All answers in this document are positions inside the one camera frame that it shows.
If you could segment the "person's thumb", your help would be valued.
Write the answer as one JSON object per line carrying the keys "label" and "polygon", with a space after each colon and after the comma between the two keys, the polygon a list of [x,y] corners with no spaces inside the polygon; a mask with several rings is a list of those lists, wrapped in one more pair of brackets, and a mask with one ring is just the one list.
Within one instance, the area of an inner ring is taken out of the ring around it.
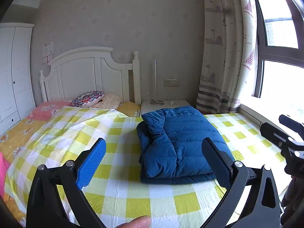
{"label": "person's thumb", "polygon": [[149,228],[151,225],[150,216],[140,216],[130,222],[118,225],[116,228]]}

